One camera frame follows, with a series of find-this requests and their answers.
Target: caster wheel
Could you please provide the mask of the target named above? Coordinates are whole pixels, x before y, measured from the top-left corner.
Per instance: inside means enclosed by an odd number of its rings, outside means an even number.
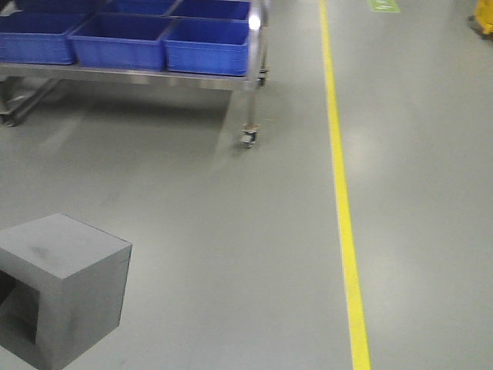
[[[250,149],[257,142],[257,133],[244,133],[241,142],[247,149]]]
[[[7,127],[16,127],[18,125],[17,119],[14,116],[2,116],[2,123]]]

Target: cart leg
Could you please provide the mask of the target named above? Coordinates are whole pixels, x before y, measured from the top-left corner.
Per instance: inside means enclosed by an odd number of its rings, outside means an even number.
[[[267,50],[263,53],[262,66],[259,72],[259,86],[264,86],[267,81],[267,73],[269,72],[269,67],[267,66]]]
[[[8,102],[14,96],[14,89],[21,81],[20,77],[7,77],[0,82],[0,114],[8,113]]]
[[[33,93],[14,98],[14,90],[21,80],[20,77],[8,77],[4,82],[0,82],[0,118],[2,123],[8,127],[17,126],[18,113],[27,113],[59,82],[49,79]]]
[[[257,90],[248,92],[248,121],[243,128],[243,137],[241,142],[246,144],[246,148],[251,148],[257,142],[259,125],[255,124],[255,103],[257,99]]]

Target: yellow object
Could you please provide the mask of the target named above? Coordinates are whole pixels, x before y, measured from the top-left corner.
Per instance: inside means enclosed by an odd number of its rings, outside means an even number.
[[[479,0],[476,5],[475,18],[483,28],[483,34],[493,33],[493,0]]]
[[[364,320],[363,299],[361,297],[360,278],[357,269],[356,250],[354,247],[353,227],[351,223],[349,194],[347,191],[344,152],[340,133],[336,82],[334,78],[334,62],[332,60],[332,51],[330,50],[327,0],[320,0],[320,21],[322,25],[322,46],[324,51],[325,83],[327,88],[330,148],[332,150],[334,168],[337,216],[344,268],[353,370],[371,370],[367,328]]]

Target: green floor sign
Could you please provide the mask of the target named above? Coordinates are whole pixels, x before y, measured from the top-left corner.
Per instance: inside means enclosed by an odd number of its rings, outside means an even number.
[[[395,0],[368,0],[374,12],[400,13],[399,5]]]

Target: epoxy floor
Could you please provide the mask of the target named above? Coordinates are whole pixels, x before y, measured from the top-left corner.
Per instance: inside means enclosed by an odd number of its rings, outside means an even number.
[[[493,41],[468,27],[475,1],[397,2],[328,1],[373,367],[485,370]]]
[[[62,82],[0,127],[1,228],[134,243],[120,327],[68,370],[350,368],[318,3],[274,4],[270,40],[251,150],[240,92]]]
[[[398,2],[327,2],[373,368],[485,370],[493,42],[472,0]],[[0,127],[0,228],[134,243],[121,326],[68,370],[351,368],[318,0],[273,3],[269,57],[251,150],[240,92],[62,82]]]

